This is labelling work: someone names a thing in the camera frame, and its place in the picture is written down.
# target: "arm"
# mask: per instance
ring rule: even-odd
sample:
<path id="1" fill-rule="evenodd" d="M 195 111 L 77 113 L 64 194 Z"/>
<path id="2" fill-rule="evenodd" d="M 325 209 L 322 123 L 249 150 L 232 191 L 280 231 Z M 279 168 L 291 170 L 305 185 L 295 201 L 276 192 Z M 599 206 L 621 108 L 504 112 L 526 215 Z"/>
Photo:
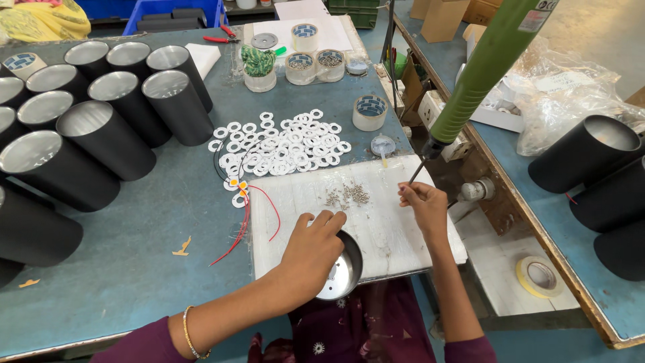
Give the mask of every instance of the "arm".
<path id="1" fill-rule="evenodd" d="M 412 206 L 423 233 L 434 272 L 441 320 L 446 342 L 460 342 L 484 336 L 475 316 L 457 264 L 448 243 L 448 197 L 446 193 L 423 183 L 400 183 L 401 207 Z"/>
<path id="2" fill-rule="evenodd" d="M 233 293 L 189 310 L 186 325 L 195 350 L 204 355 L 211 347 L 238 331 L 283 315 L 320 293 L 329 271 L 344 249 L 336 233 L 346 220 L 343 212 L 334 215 L 330 211 L 322 211 L 315 220 L 311 213 L 304 213 L 296 222 L 282 261 L 277 267 Z M 195 356 L 184 335 L 183 316 L 183 312 L 171 316 L 167 323 L 168 332 L 156 332 L 159 335 L 165 334 L 166 338 L 170 334 L 170 339 L 166 339 L 167 345 L 172 343 L 170 347 L 164 346 L 163 339 L 128 341 L 131 336 L 139 339 L 142 334 L 137 334 L 137 331 L 153 325 L 150 324 L 126 335 L 104 353 L 108 353 L 112 359 L 119 357 L 121 362 L 130 362 L 134 356 L 145 354 L 145 357 L 150 358 L 150 354 L 154 352 L 176 350 L 183 358 L 193 360 Z M 167 357 L 170 355 L 164 355 L 156 361 L 184 362 L 181 357 Z"/>

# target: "yellow tape roll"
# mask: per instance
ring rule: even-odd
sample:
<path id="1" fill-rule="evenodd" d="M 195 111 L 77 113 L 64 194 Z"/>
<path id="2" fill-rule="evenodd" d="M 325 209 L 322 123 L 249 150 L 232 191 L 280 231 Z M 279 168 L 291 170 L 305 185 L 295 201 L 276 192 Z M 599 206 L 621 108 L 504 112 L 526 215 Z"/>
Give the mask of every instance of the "yellow tape roll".
<path id="1" fill-rule="evenodd" d="M 531 279 L 528 273 L 528 269 L 531 266 L 537 267 L 546 275 L 548 279 L 546 287 L 536 284 Z M 562 281 L 560 274 L 553 270 L 551 263 L 542 257 L 530 256 L 519 260 L 515 266 L 515 273 L 522 287 L 531 293 L 531 295 L 539 298 L 555 298 L 564 289 L 564 281 Z"/>

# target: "purple sleeve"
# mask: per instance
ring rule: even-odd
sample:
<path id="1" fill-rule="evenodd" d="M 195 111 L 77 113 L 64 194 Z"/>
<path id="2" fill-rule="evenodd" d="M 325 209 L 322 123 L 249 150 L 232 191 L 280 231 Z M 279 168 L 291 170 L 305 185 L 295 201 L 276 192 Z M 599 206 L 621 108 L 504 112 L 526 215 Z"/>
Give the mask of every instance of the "purple sleeve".
<path id="1" fill-rule="evenodd" d="M 444 352 L 446 363 L 497 363 L 495 351 L 485 336 L 446 343 Z"/>
<path id="2" fill-rule="evenodd" d="M 90 363 L 191 363 L 172 345 L 168 317 L 140 327 L 123 337 L 106 351 L 96 353 Z"/>

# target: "blue plastic crate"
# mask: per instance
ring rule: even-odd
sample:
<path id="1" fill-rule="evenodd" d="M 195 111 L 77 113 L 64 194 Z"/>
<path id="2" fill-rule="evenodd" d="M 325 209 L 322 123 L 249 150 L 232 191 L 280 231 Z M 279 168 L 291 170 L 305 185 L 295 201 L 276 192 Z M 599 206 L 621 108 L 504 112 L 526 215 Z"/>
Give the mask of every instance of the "blue plastic crate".
<path id="1" fill-rule="evenodd" d="M 119 17 L 128 19 L 137 0 L 76 0 L 89 19 Z"/>
<path id="2" fill-rule="evenodd" d="M 141 20 L 141 16 L 170 13 L 174 8 L 204 9 L 208 28 L 219 27 L 220 17 L 223 18 L 224 24 L 228 25 L 223 0 L 138 0 L 123 31 L 123 35 L 130 36 L 137 31 L 137 22 Z"/>

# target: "purple clothing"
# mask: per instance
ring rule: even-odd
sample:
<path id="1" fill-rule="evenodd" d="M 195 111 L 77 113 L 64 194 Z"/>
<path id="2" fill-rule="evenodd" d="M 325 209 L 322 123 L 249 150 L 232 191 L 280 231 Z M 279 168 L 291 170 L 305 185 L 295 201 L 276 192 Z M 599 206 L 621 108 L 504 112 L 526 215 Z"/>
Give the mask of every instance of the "purple clothing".
<path id="1" fill-rule="evenodd" d="M 358 287 L 347 298 L 312 300 L 289 313 L 293 340 L 278 339 L 262 353 L 252 338 L 248 363 L 436 363 L 409 278 Z M 176 352 L 168 318 L 126 335 L 91 363 L 194 362 Z M 486 337 L 447 343 L 446 363 L 496 363 Z"/>

